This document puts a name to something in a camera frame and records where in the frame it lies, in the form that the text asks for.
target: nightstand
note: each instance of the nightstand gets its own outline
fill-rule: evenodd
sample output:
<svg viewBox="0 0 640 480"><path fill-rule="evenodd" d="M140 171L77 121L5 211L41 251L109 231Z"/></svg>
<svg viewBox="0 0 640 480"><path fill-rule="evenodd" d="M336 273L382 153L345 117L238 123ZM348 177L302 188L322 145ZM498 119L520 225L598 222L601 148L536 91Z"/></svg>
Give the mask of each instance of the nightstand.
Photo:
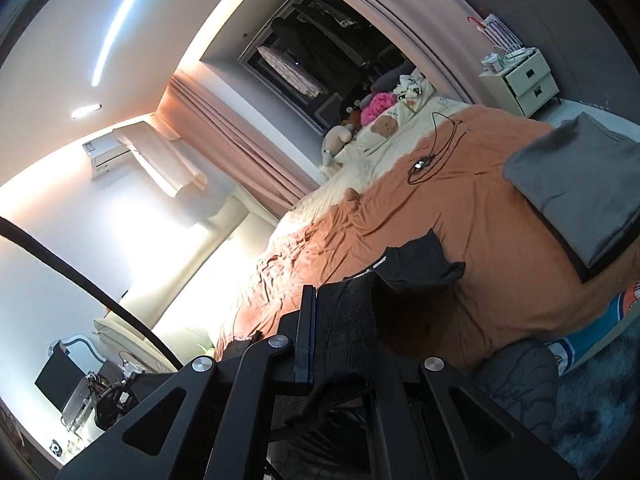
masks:
<svg viewBox="0 0 640 480"><path fill-rule="evenodd" d="M498 73L481 73L480 80L494 96L498 107L520 117L531 117L559 92L551 69L539 50L516 66Z"/></svg>

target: rug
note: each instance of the rug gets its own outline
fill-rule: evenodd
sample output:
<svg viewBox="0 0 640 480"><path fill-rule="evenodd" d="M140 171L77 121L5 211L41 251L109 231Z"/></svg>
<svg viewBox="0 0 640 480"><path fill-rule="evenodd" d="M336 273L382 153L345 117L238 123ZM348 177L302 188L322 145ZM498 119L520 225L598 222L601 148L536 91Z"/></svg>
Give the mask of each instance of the rug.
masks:
<svg viewBox="0 0 640 480"><path fill-rule="evenodd" d="M583 366L560 378L549 445L591 480L638 414L640 319Z"/></svg>

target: silver bolt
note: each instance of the silver bolt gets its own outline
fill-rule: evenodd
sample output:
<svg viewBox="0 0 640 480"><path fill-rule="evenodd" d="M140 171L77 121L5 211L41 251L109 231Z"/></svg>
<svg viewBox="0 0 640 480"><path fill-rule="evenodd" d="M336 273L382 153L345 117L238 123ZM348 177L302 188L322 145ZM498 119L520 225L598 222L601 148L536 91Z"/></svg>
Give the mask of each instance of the silver bolt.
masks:
<svg viewBox="0 0 640 480"><path fill-rule="evenodd" d="M213 361L210 357L198 357L193 360L191 368L197 372L206 372L213 366Z"/></svg>
<svg viewBox="0 0 640 480"><path fill-rule="evenodd" d="M439 357L427 357L424 360L424 367L432 372L439 372L444 368L444 361Z"/></svg>
<svg viewBox="0 0 640 480"><path fill-rule="evenodd" d="M289 338L282 334L272 335L269 338L269 346L274 348L284 348L289 344Z"/></svg>

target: drawer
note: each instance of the drawer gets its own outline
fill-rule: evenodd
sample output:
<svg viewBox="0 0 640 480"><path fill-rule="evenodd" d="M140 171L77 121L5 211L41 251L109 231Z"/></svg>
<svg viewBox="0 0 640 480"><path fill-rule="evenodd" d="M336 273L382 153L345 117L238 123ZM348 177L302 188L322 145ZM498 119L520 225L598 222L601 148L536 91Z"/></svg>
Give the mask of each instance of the drawer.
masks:
<svg viewBox="0 0 640 480"><path fill-rule="evenodd" d="M557 93L558 85L556 85L554 77L549 73L516 99L524 115L529 117Z"/></svg>
<svg viewBox="0 0 640 480"><path fill-rule="evenodd" d="M551 72L549 65L546 64L544 56L538 51L504 78L517 97L524 94L549 72Z"/></svg>

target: air conditioner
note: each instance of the air conditioner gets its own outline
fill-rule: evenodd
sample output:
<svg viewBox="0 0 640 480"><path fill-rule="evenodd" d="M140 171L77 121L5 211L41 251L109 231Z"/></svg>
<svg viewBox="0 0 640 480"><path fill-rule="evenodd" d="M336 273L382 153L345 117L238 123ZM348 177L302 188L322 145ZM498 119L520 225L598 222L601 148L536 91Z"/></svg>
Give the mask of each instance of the air conditioner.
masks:
<svg viewBox="0 0 640 480"><path fill-rule="evenodd" d="M91 161L91 178L112 170L129 159L131 152L113 132L85 142L82 147Z"/></svg>

